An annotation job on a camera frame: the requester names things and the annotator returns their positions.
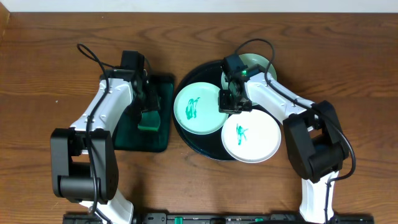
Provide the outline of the green scrubbing sponge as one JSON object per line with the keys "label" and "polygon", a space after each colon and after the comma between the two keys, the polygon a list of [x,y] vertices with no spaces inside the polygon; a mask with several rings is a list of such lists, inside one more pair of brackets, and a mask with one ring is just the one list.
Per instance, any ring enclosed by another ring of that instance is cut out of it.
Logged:
{"label": "green scrubbing sponge", "polygon": [[137,125],[143,131],[158,131],[160,127],[160,115],[158,111],[150,111],[141,114],[141,120]]}

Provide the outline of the mint green plate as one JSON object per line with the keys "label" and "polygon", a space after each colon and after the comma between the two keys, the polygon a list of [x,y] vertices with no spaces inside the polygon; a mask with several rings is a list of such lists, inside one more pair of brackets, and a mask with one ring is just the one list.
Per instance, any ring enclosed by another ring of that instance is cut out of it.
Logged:
{"label": "mint green plate", "polygon": [[174,116],[181,128],[197,135],[219,130],[229,116],[219,112],[219,91],[219,87],[207,82],[182,88],[174,101]]}

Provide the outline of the white plate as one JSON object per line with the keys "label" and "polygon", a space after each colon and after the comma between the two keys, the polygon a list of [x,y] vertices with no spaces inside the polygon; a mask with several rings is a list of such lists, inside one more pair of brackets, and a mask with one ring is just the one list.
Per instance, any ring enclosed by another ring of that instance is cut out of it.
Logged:
{"label": "white plate", "polygon": [[259,163],[270,159],[282,140],[277,122],[261,110],[231,115],[221,130],[226,152],[245,163]]}

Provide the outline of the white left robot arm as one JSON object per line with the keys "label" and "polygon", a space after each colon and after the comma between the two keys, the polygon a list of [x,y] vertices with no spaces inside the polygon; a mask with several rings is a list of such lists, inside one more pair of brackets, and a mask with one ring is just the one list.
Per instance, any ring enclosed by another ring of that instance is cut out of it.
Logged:
{"label": "white left robot arm", "polygon": [[160,102],[137,51],[122,52],[121,64],[101,62],[99,89],[85,112],[69,128],[50,137],[52,188],[56,196],[88,208],[70,223],[131,223],[134,206],[118,190],[119,170],[113,133],[128,107],[138,128],[158,131]]}

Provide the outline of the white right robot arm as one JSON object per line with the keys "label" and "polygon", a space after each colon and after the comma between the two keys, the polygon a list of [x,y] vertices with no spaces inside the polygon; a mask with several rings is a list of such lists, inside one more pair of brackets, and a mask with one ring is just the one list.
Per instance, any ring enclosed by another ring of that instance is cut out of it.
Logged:
{"label": "white right robot arm", "polygon": [[221,68],[228,85],[219,93],[219,111],[229,114],[221,130],[226,151],[241,162],[263,162],[284,140],[302,180],[302,218],[329,223],[334,183],[352,151],[333,105],[292,93],[267,67],[246,65],[238,54],[225,57]]}

